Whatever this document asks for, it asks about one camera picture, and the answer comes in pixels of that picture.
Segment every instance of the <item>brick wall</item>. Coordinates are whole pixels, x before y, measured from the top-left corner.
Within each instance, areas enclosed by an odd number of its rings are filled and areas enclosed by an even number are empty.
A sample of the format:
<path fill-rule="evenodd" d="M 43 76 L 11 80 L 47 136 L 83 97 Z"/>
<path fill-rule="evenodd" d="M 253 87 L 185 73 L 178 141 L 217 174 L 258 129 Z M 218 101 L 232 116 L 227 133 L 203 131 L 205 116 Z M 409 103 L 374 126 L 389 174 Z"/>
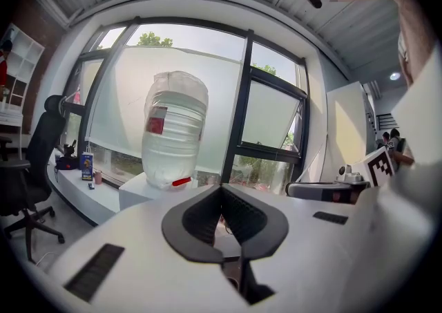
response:
<path fill-rule="evenodd" d="M 21 0 L 12 16 L 12 23 L 45 48 L 37 66 L 35 66 L 23 105 L 22 133 L 29 133 L 41 79 L 61 38 L 65 34 L 65 30 L 35 0 Z M 8 84 L 13 83 L 13 81 L 14 78 L 8 76 Z M 17 128 L 0 125 L 0 133 L 16 132 Z"/>

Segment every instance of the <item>chair headrest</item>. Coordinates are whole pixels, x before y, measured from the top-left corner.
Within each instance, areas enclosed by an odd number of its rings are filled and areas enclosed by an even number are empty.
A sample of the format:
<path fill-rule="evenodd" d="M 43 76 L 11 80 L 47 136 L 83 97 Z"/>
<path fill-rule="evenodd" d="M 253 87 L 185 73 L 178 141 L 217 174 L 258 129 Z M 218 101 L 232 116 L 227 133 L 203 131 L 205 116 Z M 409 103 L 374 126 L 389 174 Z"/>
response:
<path fill-rule="evenodd" d="M 44 108 L 46 109 L 46 111 L 48 111 L 49 113 L 55 113 L 60 115 L 59 105 L 62 98 L 63 98 L 62 95 L 49 96 L 44 102 Z"/>

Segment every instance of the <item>gray floor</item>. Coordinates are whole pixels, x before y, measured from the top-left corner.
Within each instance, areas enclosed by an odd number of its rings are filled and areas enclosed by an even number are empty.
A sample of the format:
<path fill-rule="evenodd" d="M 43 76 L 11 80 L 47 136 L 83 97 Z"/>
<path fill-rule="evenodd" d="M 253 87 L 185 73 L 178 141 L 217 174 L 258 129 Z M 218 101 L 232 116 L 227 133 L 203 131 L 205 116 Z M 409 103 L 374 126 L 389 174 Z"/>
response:
<path fill-rule="evenodd" d="M 34 229 L 32 231 L 32 259 L 38 262 L 43 255 L 50 252 L 40 262 L 39 267 L 46 271 L 57 257 L 69 248 L 76 240 L 88 233 L 93 227 L 85 220 L 79 217 L 59 196 L 53 192 L 45 202 L 37 204 L 37 209 L 52 206 L 55 211 L 55 217 L 51 218 L 49 214 L 44 216 L 45 225 L 57 231 L 60 231 L 66 240 L 64 244 L 59 244 L 57 237 L 52 234 Z M 23 218 L 23 214 L 18 216 L 8 216 L 1 218 L 1 226 L 7 227 L 12 223 Z M 9 240 L 12 249 L 16 255 L 26 259 L 25 229 L 19 229 L 11 233 L 12 239 Z"/>

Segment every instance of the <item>black window frame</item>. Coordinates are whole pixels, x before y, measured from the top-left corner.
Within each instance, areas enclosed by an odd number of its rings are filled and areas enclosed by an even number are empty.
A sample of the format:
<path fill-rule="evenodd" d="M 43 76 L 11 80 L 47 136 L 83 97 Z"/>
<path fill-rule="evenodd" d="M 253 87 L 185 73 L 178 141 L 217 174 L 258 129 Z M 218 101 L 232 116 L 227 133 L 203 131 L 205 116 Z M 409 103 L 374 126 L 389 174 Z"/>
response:
<path fill-rule="evenodd" d="M 81 116 L 81 123 L 77 140 L 77 155 L 81 155 L 86 150 L 86 146 L 88 144 L 88 142 L 86 141 L 86 134 L 88 130 L 89 119 L 91 117 L 91 112 L 95 106 L 95 96 L 98 92 L 99 85 L 106 75 L 108 68 L 110 68 L 118 59 L 120 52 L 125 47 L 127 41 L 131 38 L 132 34 L 141 25 L 145 24 L 179 24 L 185 26 L 196 26 L 200 28 L 208 28 L 224 33 L 229 33 L 244 38 L 244 49 L 242 54 L 239 77 L 239 89 L 237 91 L 235 111 L 233 112 L 233 124 L 231 126 L 231 134 L 227 146 L 227 152 L 224 157 L 224 164 L 222 166 L 221 183 L 229 182 L 233 166 L 233 159 L 235 155 L 245 155 L 253 158 L 275 160 L 278 162 L 287 162 L 293 164 L 294 167 L 292 170 L 291 181 L 294 181 L 302 173 L 302 168 L 304 167 L 309 133 L 310 90 L 309 76 L 305 59 L 296 56 L 295 54 L 289 52 L 283 47 L 280 47 L 272 41 L 256 35 L 252 30 L 242 30 L 240 28 L 228 26 L 223 23 L 206 21 L 203 19 L 191 19 L 186 17 L 151 17 L 140 19 L 139 17 L 136 17 L 130 21 L 114 23 L 108 26 L 101 26 L 97 30 L 97 32 L 94 33 L 94 35 L 89 39 L 88 43 L 84 46 L 82 53 L 75 62 L 63 92 L 63 95 L 66 96 L 66 93 L 68 92 L 68 89 L 72 84 L 73 79 L 75 78 L 75 69 L 78 67 L 79 64 L 82 64 L 85 61 L 103 59 L 103 62 L 93 80 L 84 106 L 68 102 L 64 104 L 66 111 L 65 118 L 67 120 L 70 113 Z M 98 45 L 101 43 L 101 40 L 106 36 L 109 30 L 123 27 L 123 32 L 115 40 L 112 47 L 96 50 Z M 251 65 L 251 53 L 253 43 L 258 43 L 261 46 L 269 48 L 285 56 L 286 58 L 292 60 L 295 64 L 297 64 L 299 68 L 303 67 L 305 69 L 305 77 L 307 80 L 307 92 L 304 92 L 300 88 L 294 86 L 294 84 L 290 84 L 289 82 L 286 82 L 285 80 L 277 76 L 262 71 L 258 68 L 254 68 Z M 244 129 L 246 115 L 245 113 L 247 112 L 247 103 L 252 81 L 264 84 L 265 86 L 276 89 L 277 91 L 280 91 L 300 100 L 300 110 L 302 110 L 302 131 L 299 152 L 277 149 L 260 144 L 251 144 L 249 142 L 242 142 L 241 138 Z M 107 179 L 108 183 L 113 187 L 118 187 L 121 185 L 120 181 L 114 180 L 111 177 L 106 177 L 106 175 L 104 175 L 104 179 Z"/>

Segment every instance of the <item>large plastic water jug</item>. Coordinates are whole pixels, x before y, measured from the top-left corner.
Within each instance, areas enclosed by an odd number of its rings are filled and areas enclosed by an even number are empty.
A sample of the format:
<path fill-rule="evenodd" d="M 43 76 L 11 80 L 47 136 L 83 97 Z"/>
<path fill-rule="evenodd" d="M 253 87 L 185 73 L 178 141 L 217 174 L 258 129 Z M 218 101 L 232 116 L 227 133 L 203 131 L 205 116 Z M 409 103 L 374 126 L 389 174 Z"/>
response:
<path fill-rule="evenodd" d="M 206 86 L 182 71 L 154 76 L 144 105 L 143 170 L 160 189 L 190 180 L 195 169 L 209 96 Z"/>

